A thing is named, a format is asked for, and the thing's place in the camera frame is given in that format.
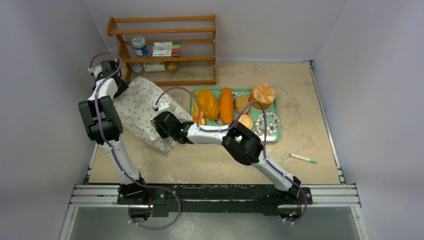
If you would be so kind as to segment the orange braided fake bread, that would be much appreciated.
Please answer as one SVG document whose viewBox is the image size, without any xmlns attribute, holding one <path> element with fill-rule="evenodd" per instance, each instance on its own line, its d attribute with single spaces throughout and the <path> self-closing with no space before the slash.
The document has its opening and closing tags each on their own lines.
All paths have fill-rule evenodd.
<svg viewBox="0 0 424 240">
<path fill-rule="evenodd" d="M 194 122 L 200 125 L 206 125 L 206 117 L 202 110 L 199 109 L 198 104 L 196 102 L 193 103 L 193 114 L 192 119 Z"/>
</svg>

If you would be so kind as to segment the white patterned paper bag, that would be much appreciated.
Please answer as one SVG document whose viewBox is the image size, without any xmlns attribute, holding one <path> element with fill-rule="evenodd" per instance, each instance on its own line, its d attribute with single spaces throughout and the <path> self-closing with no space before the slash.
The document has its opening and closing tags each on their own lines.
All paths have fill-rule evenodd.
<svg viewBox="0 0 424 240">
<path fill-rule="evenodd" d="M 161 138 L 153 119 L 157 116 L 153 107 L 158 102 L 170 104 L 172 114 L 182 122 L 192 121 L 192 116 L 158 85 L 144 77 L 133 80 L 126 91 L 114 101 L 115 109 L 122 125 L 150 146 L 162 151 L 170 151 L 177 143 L 171 137 Z"/>
</svg>

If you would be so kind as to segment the long orange fake baguette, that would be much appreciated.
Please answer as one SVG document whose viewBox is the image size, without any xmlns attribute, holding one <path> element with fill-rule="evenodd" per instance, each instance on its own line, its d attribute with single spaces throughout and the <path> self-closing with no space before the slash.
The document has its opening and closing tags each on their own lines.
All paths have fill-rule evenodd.
<svg viewBox="0 0 424 240">
<path fill-rule="evenodd" d="M 222 89 L 218 104 L 220 120 L 226 125 L 231 124 L 234 117 L 234 105 L 232 90 L 229 87 Z"/>
</svg>

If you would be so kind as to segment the small brown fake bread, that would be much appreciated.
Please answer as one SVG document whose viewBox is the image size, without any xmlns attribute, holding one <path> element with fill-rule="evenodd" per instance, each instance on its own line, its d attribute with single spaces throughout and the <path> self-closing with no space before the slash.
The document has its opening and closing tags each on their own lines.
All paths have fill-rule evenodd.
<svg viewBox="0 0 424 240">
<path fill-rule="evenodd" d="M 233 101 L 233 105 L 234 105 L 234 111 L 237 114 L 242 113 L 243 115 L 248 115 L 250 112 L 250 108 L 246 108 L 244 111 L 242 111 L 244 109 L 244 107 L 249 103 L 249 98 L 245 95 L 241 95 L 235 98 L 235 100 Z"/>
</svg>

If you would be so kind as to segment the pale yellow fake bun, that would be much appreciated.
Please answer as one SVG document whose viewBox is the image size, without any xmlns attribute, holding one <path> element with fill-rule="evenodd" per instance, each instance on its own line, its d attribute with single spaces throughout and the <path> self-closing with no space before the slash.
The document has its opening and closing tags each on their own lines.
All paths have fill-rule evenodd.
<svg viewBox="0 0 424 240">
<path fill-rule="evenodd" d="M 248 114 L 242 114 L 240 118 L 238 119 L 238 122 L 243 124 L 249 130 L 251 130 L 254 125 L 253 120 Z"/>
</svg>

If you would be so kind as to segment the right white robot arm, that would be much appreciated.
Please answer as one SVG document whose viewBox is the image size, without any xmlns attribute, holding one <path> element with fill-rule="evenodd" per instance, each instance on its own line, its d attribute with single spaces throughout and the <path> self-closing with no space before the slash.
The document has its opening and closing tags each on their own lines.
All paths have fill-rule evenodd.
<svg viewBox="0 0 424 240">
<path fill-rule="evenodd" d="M 198 126 L 192 121 L 181 122 L 169 111 L 159 113 L 153 122 L 162 138 L 170 137 L 179 144 L 223 146 L 236 162 L 253 166 L 264 174 L 281 192 L 284 202 L 292 204 L 300 198 L 301 181 L 279 166 L 267 153 L 262 140 L 242 123 Z"/>
</svg>

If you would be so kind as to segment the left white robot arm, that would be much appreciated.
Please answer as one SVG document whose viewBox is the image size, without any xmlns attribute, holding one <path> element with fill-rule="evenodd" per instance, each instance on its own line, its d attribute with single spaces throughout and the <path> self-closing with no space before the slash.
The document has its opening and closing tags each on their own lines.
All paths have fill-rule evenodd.
<svg viewBox="0 0 424 240">
<path fill-rule="evenodd" d="M 88 71 L 95 77 L 93 93 L 78 103 L 85 131 L 90 140 L 107 152 L 118 170 L 119 196 L 142 205 L 148 201 L 149 191 L 124 146 L 124 127 L 113 102 L 128 88 L 121 79 L 120 65 L 114 60 L 105 60 Z"/>
</svg>

